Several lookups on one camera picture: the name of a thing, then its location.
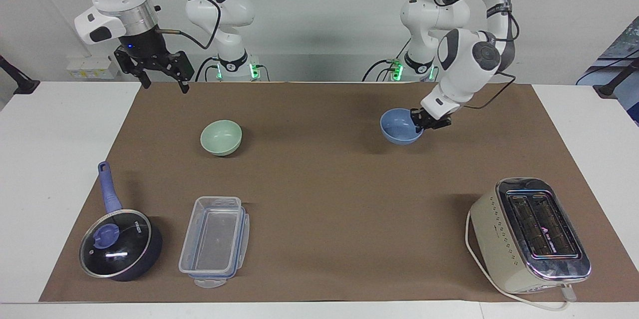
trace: green bowl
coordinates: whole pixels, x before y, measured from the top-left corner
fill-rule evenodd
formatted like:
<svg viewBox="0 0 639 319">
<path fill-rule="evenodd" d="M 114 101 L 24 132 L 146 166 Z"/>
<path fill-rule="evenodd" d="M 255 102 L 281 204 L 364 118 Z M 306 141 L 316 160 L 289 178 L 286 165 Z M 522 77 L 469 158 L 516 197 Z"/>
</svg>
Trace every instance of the green bowl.
<svg viewBox="0 0 639 319">
<path fill-rule="evenodd" d="M 206 126 L 200 135 L 200 144 L 209 153 L 219 157 L 233 153 L 242 142 L 242 129 L 234 121 L 223 119 Z"/>
</svg>

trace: brown paper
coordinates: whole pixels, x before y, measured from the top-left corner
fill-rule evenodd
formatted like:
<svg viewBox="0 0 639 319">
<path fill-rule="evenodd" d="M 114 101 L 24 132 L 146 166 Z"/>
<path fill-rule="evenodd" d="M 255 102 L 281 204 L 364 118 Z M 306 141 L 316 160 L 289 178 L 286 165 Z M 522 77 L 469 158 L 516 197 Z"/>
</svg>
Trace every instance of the brown paper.
<svg viewBox="0 0 639 319">
<path fill-rule="evenodd" d="M 487 85 L 472 104 L 499 88 Z M 128 283 L 82 271 L 80 240 L 103 215 L 96 183 L 40 301 L 508 301 L 466 250 L 464 224 L 472 203 L 512 176 L 550 183 L 571 217 L 593 264 L 591 277 L 574 285 L 579 301 L 639 301 L 639 274 L 534 90 L 513 85 L 413 145 L 387 142 L 381 114 L 415 107 L 431 89 L 217 83 L 182 95 L 175 84 L 154 83 L 141 90 L 108 160 L 123 206 L 162 231 L 162 255 Z M 218 119 L 244 131 L 226 158 L 199 144 Z M 217 289 L 178 271 L 200 196 L 238 196 L 251 214 L 244 266 Z M 562 297 L 552 290 L 527 299 Z"/>
</svg>

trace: toaster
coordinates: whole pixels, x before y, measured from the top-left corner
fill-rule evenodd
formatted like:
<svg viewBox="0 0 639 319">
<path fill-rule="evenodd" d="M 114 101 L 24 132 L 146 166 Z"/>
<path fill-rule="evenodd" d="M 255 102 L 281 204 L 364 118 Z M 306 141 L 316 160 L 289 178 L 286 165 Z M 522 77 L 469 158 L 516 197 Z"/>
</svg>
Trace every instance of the toaster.
<svg viewBox="0 0 639 319">
<path fill-rule="evenodd" d="M 470 209 L 490 278 L 510 294 L 529 294 L 588 278 L 591 262 L 550 185 L 501 180 Z"/>
</svg>

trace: blue handle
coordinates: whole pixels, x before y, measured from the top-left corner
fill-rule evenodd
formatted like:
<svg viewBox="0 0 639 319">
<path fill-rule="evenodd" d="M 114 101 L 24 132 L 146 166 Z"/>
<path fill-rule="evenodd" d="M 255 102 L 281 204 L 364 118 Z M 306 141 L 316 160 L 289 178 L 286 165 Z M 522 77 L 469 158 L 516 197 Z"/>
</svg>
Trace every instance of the blue handle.
<svg viewBox="0 0 639 319">
<path fill-rule="evenodd" d="M 102 162 L 98 164 L 98 178 L 100 179 L 100 189 L 102 189 L 102 199 L 107 213 L 115 212 L 122 209 L 116 190 L 113 188 L 113 179 L 111 178 L 111 167 L 109 163 Z"/>
</svg>

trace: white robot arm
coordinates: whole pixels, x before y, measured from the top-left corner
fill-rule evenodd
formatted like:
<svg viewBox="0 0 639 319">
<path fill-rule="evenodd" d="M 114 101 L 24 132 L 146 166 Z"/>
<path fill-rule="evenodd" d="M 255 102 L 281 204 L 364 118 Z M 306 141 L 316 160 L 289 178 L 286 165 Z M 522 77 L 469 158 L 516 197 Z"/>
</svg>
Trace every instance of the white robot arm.
<svg viewBox="0 0 639 319">
<path fill-rule="evenodd" d="M 221 64 L 219 76 L 224 80 L 253 80 L 254 61 L 244 48 L 241 35 L 234 28 L 253 23 L 255 18 L 253 5 L 248 0 L 215 0 L 215 2 L 220 7 L 219 18 L 217 8 L 205 0 L 188 0 L 187 17 L 208 34 L 213 34 L 216 24 L 219 24 L 214 38 Z"/>
<path fill-rule="evenodd" d="M 421 101 L 422 108 L 411 111 L 417 132 L 450 125 L 450 114 L 513 62 L 510 0 L 482 1 L 488 9 L 488 31 L 479 32 L 460 28 L 469 18 L 463 0 L 411 0 L 402 8 L 402 23 L 412 35 L 412 46 L 404 56 L 410 69 L 404 73 L 423 78 L 434 67 L 442 74 L 435 89 Z M 429 31 L 451 27 L 456 28 L 433 51 L 437 40 Z"/>
<path fill-rule="evenodd" d="M 194 70 L 184 51 L 169 53 L 162 34 L 182 34 L 179 30 L 158 27 L 157 11 L 151 0 L 92 0 L 93 7 L 75 19 L 80 37 L 88 44 L 118 38 L 121 46 L 114 52 L 124 73 L 131 73 L 145 88 L 151 85 L 146 69 L 162 71 L 176 80 L 186 93 Z M 254 11 L 248 0 L 189 0 L 187 15 L 196 25 L 206 30 L 218 50 L 221 73 L 233 78 L 255 78 L 251 56 L 244 49 L 242 37 L 233 27 L 249 25 Z"/>
<path fill-rule="evenodd" d="M 144 88 L 151 85 L 145 70 L 157 70 L 175 78 L 183 93 L 194 73 L 184 51 L 169 53 L 158 32 L 156 11 L 151 0 L 92 0 L 93 7 L 75 19 L 75 28 L 88 44 L 118 38 L 114 52 L 124 73 L 136 76 Z"/>
</svg>

